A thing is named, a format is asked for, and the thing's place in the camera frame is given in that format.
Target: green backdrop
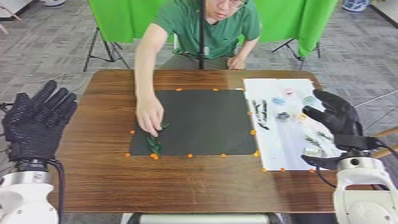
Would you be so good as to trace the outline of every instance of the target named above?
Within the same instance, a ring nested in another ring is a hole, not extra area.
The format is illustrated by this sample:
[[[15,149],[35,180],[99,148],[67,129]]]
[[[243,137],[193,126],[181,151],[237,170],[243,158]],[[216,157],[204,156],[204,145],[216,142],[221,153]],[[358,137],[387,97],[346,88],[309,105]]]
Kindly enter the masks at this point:
[[[104,40],[140,38],[165,0],[88,0]],[[337,0],[255,0],[261,42],[298,40],[298,56],[312,52]]]

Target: black mat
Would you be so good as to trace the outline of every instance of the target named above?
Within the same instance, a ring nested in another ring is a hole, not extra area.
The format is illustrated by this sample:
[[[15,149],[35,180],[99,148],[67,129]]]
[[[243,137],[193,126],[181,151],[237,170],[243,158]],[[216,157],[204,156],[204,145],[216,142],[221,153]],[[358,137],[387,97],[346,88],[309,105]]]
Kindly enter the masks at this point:
[[[165,108],[159,155],[245,155],[255,151],[243,92],[156,91]],[[131,154],[149,155],[149,134],[134,125]]]

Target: eyeglasses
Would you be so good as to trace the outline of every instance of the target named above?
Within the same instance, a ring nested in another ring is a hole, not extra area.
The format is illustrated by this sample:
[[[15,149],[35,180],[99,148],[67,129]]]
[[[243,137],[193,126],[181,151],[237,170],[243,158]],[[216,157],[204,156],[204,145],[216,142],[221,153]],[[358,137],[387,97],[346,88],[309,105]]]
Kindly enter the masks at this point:
[[[229,1],[229,6],[239,9],[246,0],[213,0],[213,3],[218,5],[225,1]]]

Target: man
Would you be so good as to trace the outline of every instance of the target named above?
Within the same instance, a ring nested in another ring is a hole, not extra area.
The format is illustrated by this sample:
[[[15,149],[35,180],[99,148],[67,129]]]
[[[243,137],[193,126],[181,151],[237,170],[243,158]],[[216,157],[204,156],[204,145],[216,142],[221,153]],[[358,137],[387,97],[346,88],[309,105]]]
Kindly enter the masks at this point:
[[[179,48],[159,69],[195,70],[198,52],[198,0],[172,0],[149,24],[134,56],[136,120],[140,128],[158,136],[163,107],[152,90],[156,54],[166,38],[177,35]],[[204,69],[243,69],[245,59],[259,39],[259,18],[253,0],[205,0]],[[245,43],[237,54],[237,36]]]

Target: white sheet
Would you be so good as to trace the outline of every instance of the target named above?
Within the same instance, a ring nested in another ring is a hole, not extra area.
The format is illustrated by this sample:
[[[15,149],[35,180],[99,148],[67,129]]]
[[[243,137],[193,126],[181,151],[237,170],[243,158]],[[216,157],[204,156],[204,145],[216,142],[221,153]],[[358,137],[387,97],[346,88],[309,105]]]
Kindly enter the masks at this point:
[[[291,96],[284,94],[287,88],[293,89]],[[294,119],[294,116],[301,114],[301,99],[312,96],[312,89],[312,82],[307,79],[245,79],[245,98],[252,112],[255,141],[266,170],[280,170],[280,168],[285,170],[312,169],[300,158],[305,148],[314,151],[321,149],[323,157],[335,157],[341,154],[332,141],[317,135],[317,132],[321,132],[326,137],[332,137],[325,126],[309,117],[301,121]],[[271,102],[273,97],[284,98],[282,106]],[[266,125],[269,130],[257,125],[252,100],[266,100]],[[323,111],[317,100],[312,107]],[[291,115],[284,122],[275,119],[280,112],[287,112]],[[319,148],[307,142],[305,136],[317,141]]]

